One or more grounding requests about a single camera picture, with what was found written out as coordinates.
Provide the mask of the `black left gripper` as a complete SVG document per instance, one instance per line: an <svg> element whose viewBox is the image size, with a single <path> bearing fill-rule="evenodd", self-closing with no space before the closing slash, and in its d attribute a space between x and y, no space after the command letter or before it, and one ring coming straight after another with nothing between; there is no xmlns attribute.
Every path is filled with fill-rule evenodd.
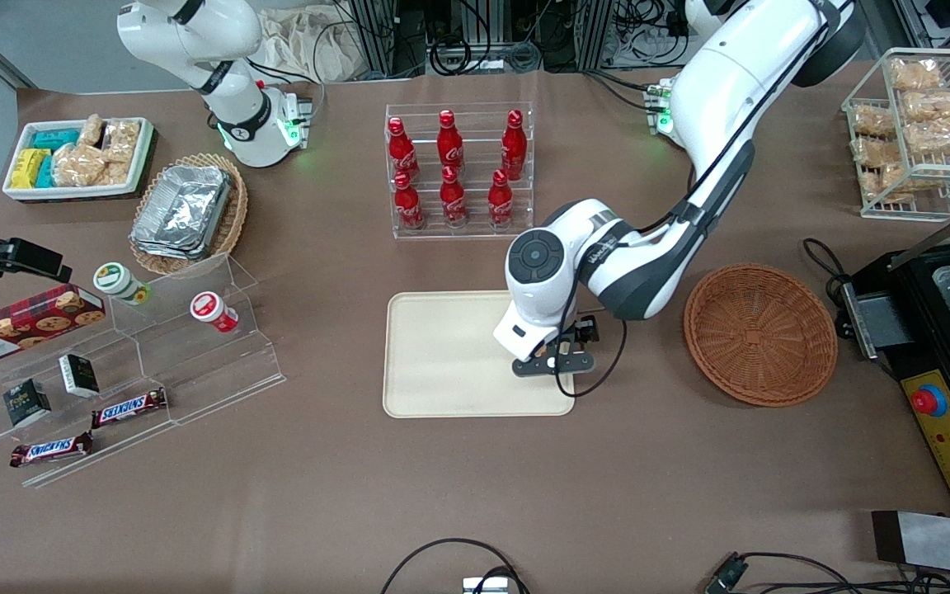
<svg viewBox="0 0 950 594"><path fill-rule="evenodd" d="M571 323L565 331L538 348L538 357L583 354L589 342L600 340L595 316L584 316Z"/></svg>

